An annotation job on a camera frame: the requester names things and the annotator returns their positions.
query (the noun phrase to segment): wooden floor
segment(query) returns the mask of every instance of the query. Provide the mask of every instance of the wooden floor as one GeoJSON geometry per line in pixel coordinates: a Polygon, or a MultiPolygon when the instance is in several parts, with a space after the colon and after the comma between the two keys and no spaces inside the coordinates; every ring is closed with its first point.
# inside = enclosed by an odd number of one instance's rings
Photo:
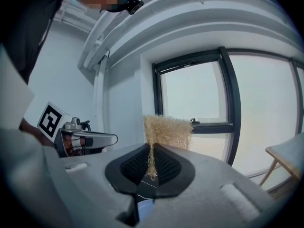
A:
{"type": "Polygon", "coordinates": [[[277,200],[293,192],[296,186],[297,186],[297,182],[293,178],[290,178],[283,185],[268,193],[273,197],[274,200],[277,200]]]}

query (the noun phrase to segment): black shirt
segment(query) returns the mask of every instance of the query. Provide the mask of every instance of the black shirt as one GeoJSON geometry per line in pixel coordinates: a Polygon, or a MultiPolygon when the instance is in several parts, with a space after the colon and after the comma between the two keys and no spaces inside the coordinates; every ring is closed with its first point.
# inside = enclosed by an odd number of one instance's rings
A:
{"type": "Polygon", "coordinates": [[[2,42],[21,77],[29,76],[62,0],[9,0],[1,25],[2,42]]]}

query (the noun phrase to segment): wooden chair leg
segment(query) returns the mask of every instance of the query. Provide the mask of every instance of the wooden chair leg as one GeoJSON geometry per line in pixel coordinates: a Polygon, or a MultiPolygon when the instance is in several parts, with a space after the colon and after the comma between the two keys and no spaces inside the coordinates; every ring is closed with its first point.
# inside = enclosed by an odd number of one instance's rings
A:
{"type": "Polygon", "coordinates": [[[274,168],[276,167],[277,161],[274,160],[271,163],[271,166],[269,167],[269,170],[266,172],[266,175],[264,176],[264,178],[261,180],[260,182],[260,186],[262,186],[264,184],[264,182],[267,180],[267,178],[270,176],[271,172],[274,170],[274,168]]]}

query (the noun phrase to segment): dangling fiber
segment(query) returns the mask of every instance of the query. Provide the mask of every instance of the dangling fiber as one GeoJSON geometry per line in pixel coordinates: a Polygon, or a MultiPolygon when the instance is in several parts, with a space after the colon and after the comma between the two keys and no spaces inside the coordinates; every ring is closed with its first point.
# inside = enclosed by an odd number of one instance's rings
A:
{"type": "Polygon", "coordinates": [[[147,174],[155,180],[157,172],[154,164],[154,144],[162,143],[188,150],[192,126],[190,121],[161,115],[144,116],[143,125],[145,140],[150,145],[147,174]]]}

